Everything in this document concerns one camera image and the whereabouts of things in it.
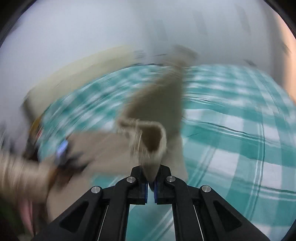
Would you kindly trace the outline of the left hand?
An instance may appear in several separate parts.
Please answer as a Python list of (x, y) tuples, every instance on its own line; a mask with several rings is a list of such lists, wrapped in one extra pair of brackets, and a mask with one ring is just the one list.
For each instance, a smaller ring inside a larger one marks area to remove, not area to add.
[(51, 161), (37, 163), (1, 150), (1, 197), (45, 202), (57, 173)]

